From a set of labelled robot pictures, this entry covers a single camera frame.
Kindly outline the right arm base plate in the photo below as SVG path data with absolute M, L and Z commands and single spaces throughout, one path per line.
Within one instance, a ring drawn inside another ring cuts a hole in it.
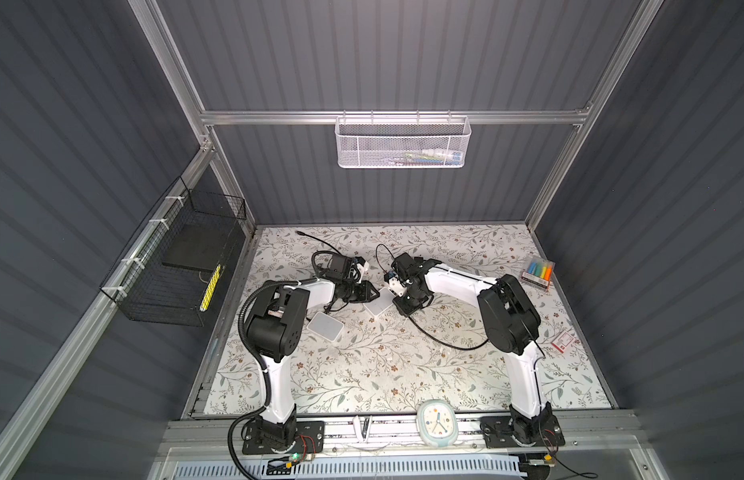
M 480 432 L 488 448 L 549 447 L 566 445 L 562 427 L 553 414 L 528 420 L 513 415 L 480 418 Z

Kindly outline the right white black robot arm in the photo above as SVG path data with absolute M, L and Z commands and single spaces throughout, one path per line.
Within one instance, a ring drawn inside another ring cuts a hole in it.
M 541 317 L 519 280 L 509 274 L 481 277 L 435 259 L 396 257 L 384 274 L 399 313 L 411 318 L 437 294 L 457 298 L 478 309 L 486 337 L 505 355 L 511 387 L 511 428 L 517 443 L 531 446 L 554 420 L 540 381 L 538 344 Z

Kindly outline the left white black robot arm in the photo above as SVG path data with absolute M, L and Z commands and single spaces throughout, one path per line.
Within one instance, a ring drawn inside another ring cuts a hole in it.
M 277 450 L 290 448 L 298 436 L 290 359 L 303 330 L 335 341 L 343 330 L 343 323 L 330 315 L 336 301 L 347 306 L 380 297 L 366 278 L 364 258 L 327 250 L 314 255 L 328 255 L 329 263 L 314 264 L 315 276 L 309 279 L 266 281 L 244 301 L 237 320 L 239 337 L 258 363 L 264 386 L 263 405 L 249 417 L 261 442 Z

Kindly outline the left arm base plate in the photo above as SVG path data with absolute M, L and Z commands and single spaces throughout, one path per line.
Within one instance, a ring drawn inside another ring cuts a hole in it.
M 317 454 L 324 449 L 326 423 L 322 421 L 289 421 L 274 424 L 262 419 L 249 421 L 243 428 L 245 455 Z

